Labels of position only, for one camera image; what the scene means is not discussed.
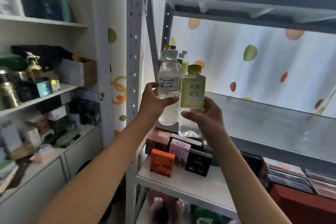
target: green bottle cap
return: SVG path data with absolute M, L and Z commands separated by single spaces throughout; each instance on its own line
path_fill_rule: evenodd
M 189 65 L 188 66 L 188 74 L 200 74 L 202 71 L 202 67 L 200 65 Z

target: cabinet door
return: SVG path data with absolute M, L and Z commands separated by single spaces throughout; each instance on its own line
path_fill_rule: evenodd
M 79 168 L 86 161 L 94 159 L 101 151 L 100 127 L 97 127 L 65 152 L 70 178 L 74 178 Z
M 0 204 L 1 224 L 35 223 L 48 202 L 65 184 L 58 158 Z

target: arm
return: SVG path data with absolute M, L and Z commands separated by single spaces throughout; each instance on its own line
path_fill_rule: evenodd
M 149 83 L 132 122 L 72 179 L 43 212 L 39 224 L 98 223 L 146 134 L 164 108 L 178 97 L 157 99 L 157 83 Z
M 228 136 L 221 109 L 207 97 L 204 109 L 204 115 L 182 112 L 182 116 L 198 124 L 215 151 L 241 223 L 290 224 Z

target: gold bottle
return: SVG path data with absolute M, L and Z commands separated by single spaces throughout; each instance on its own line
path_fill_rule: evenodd
M 29 60 L 28 73 L 33 81 L 42 79 L 42 67 L 39 64 L 39 56 L 27 52 L 27 59 Z

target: forearm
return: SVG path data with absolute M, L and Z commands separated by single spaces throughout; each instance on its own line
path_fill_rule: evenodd
M 230 137 L 224 133 L 212 144 L 241 223 L 291 223 L 263 188 Z
M 72 179 L 43 212 L 40 224 L 98 223 L 153 123 L 136 117 Z

